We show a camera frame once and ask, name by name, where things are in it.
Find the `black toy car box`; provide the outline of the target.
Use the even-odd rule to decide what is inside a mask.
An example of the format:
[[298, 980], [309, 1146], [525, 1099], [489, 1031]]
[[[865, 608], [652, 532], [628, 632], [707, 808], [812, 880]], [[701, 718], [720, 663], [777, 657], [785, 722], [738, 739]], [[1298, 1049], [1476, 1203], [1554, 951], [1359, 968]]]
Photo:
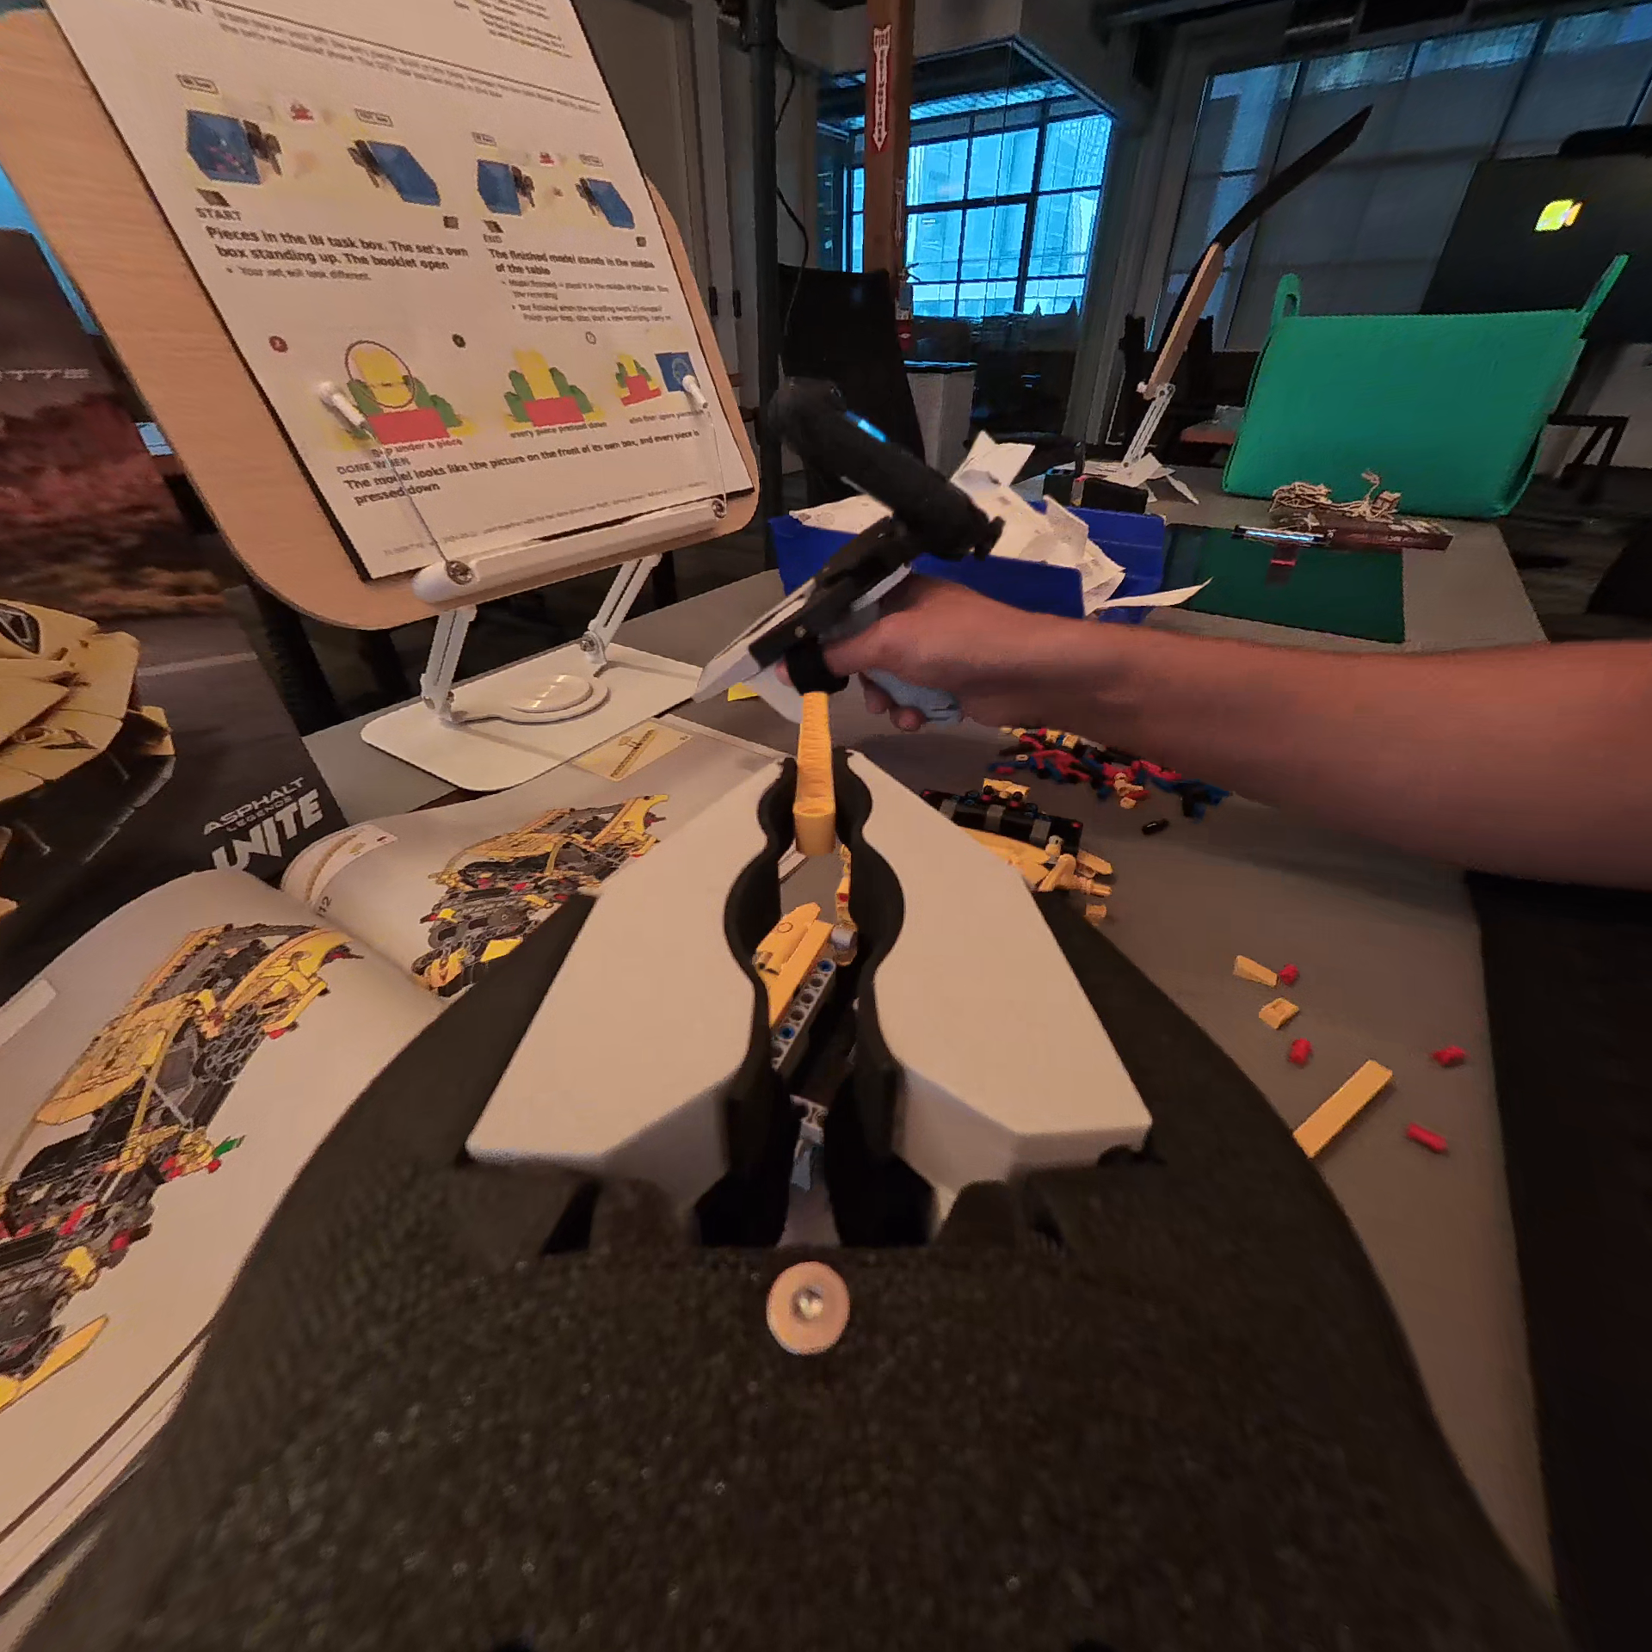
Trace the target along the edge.
[[39, 238], [2, 234], [2, 984], [196, 870], [278, 882], [345, 816], [235, 561]]

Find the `long yellow brick beam assembly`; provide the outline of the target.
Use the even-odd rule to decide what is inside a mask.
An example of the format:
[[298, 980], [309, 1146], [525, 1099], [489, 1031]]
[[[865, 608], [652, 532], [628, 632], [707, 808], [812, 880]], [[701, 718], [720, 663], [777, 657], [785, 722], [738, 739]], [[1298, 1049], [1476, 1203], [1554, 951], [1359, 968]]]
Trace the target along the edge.
[[807, 690], [797, 726], [795, 845], [801, 855], [836, 851], [838, 800], [834, 780], [832, 694]]

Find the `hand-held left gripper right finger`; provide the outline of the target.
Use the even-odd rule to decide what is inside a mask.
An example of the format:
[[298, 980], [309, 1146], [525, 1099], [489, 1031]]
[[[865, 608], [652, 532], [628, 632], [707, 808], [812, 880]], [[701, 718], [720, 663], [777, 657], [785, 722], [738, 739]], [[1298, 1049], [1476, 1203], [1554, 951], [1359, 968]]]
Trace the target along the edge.
[[1022, 876], [867, 755], [836, 771], [869, 1152], [944, 1215], [977, 1182], [1141, 1150], [1147, 1105]]

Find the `wooden post red sign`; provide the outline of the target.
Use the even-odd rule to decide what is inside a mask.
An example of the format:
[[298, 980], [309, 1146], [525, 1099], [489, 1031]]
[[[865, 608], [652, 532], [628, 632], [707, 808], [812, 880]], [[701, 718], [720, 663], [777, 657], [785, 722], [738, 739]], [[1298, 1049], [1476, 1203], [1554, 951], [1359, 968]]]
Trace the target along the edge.
[[885, 271], [895, 289], [904, 277], [914, 33], [912, 1], [867, 3], [861, 266]]

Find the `dark green tray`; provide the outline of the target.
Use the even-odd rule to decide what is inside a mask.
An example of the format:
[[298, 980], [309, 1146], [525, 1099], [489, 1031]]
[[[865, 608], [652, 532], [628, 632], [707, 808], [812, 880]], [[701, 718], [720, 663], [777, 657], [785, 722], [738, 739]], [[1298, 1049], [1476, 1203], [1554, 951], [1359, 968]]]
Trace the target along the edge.
[[1376, 643], [1407, 639], [1398, 551], [1169, 526], [1163, 585], [1200, 587], [1182, 604], [1188, 612]]

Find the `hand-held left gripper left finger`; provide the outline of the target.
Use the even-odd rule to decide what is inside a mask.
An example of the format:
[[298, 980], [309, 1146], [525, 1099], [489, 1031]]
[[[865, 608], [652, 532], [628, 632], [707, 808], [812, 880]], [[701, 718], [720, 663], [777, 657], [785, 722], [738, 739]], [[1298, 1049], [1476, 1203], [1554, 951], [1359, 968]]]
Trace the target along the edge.
[[548, 984], [470, 1131], [472, 1246], [546, 1246], [601, 1182], [713, 1246], [773, 1246], [793, 1111], [752, 953], [793, 763], [769, 761], [548, 923]]

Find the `black panel lit display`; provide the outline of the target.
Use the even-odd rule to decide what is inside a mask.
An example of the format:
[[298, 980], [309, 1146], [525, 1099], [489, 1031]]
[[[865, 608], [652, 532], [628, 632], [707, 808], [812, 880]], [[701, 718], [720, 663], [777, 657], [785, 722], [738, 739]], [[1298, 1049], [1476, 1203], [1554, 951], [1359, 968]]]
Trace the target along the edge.
[[1578, 311], [1617, 256], [1588, 322], [1599, 344], [1650, 342], [1650, 127], [1580, 131], [1558, 154], [1476, 168], [1423, 313]]

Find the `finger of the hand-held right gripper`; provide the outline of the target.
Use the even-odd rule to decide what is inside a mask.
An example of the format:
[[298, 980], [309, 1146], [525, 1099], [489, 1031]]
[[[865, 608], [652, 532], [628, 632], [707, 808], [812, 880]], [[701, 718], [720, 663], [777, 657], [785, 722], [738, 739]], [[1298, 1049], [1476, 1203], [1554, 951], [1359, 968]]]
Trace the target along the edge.
[[713, 655], [693, 698], [711, 700], [728, 686], [744, 684], [779, 716], [801, 720], [807, 692], [836, 694], [850, 682], [826, 665], [824, 649], [857, 598], [855, 573], [810, 579]]

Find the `person's right hand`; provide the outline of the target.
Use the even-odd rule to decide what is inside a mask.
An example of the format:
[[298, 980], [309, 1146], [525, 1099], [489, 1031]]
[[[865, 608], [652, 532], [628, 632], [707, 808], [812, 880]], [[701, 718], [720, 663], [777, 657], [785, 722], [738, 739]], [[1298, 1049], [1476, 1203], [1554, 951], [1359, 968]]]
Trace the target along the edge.
[[871, 712], [920, 731], [932, 712], [899, 700], [891, 682], [947, 698], [983, 726], [1051, 722], [1092, 710], [1149, 641], [1141, 630], [1026, 612], [910, 577], [883, 598], [877, 620], [828, 641], [822, 657], [836, 675], [861, 679]]

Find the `open instruction booklet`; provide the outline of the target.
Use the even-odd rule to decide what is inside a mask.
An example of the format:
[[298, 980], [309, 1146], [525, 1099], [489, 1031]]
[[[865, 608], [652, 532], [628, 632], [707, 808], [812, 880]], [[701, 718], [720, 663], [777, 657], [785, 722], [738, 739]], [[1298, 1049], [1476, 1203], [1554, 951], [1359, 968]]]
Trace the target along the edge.
[[98, 923], [4, 1005], [2, 1579], [165, 1422], [302, 1164], [439, 1011], [773, 769], [662, 716], [527, 784], [212, 870]]

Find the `large paned window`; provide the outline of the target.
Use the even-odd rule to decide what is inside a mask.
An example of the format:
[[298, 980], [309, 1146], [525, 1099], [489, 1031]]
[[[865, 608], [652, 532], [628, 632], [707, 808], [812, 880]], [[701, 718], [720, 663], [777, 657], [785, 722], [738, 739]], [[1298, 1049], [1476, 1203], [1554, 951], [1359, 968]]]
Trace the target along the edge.
[[918, 134], [904, 219], [914, 315], [1077, 313], [1114, 131], [1110, 113], [1045, 99], [959, 115]]

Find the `long yellow brick beam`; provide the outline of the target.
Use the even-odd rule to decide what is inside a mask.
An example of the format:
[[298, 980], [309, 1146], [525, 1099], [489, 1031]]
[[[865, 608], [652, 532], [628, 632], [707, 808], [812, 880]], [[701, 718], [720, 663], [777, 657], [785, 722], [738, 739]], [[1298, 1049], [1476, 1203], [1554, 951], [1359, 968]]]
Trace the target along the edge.
[[1308, 1158], [1315, 1158], [1394, 1084], [1394, 1070], [1376, 1060], [1364, 1060], [1345, 1078], [1296, 1129], [1294, 1142]]

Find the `pile of small brick pins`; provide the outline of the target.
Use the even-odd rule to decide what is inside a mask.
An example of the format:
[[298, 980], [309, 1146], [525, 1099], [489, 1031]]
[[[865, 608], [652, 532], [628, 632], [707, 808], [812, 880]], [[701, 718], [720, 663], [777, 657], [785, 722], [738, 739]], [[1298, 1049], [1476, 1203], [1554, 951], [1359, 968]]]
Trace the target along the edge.
[[1122, 808], [1165, 794], [1180, 804], [1186, 818], [1204, 818], [1229, 798], [1220, 786], [1081, 733], [1049, 726], [1008, 726], [1002, 731], [1010, 743], [987, 769], [994, 778], [1086, 786], [1096, 796], [1112, 796]]

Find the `person's right forearm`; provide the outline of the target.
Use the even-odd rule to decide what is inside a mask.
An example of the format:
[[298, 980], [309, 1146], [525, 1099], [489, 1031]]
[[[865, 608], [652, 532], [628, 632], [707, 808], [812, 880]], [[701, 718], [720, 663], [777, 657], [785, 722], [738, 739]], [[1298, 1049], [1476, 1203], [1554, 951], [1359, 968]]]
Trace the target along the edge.
[[1427, 653], [1149, 630], [1102, 653], [1104, 735], [1466, 868], [1650, 886], [1646, 639]]

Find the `grey desk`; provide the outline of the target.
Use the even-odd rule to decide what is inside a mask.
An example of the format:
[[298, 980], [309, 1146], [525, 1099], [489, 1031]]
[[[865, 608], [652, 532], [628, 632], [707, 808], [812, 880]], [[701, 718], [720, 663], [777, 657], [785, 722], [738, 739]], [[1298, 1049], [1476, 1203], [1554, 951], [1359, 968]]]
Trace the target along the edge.
[[[1554, 1587], [1478, 925], [1460, 876], [1235, 796], [1141, 835], [1116, 806], [1047, 788], [1118, 874], [1104, 933], [1259, 1084], [1290, 1125], [1364, 1060], [1394, 1084], [1317, 1158], [1404, 1324], [1435, 1415], [1499, 1536]], [[1231, 972], [1235, 955], [1294, 986]], [[1257, 1017], [1286, 996], [1280, 1031]], [[1288, 1043], [1314, 1058], [1294, 1066]], [[1441, 1068], [1435, 1047], [1468, 1060]], [[1431, 1154], [1407, 1123], [1445, 1135]]]

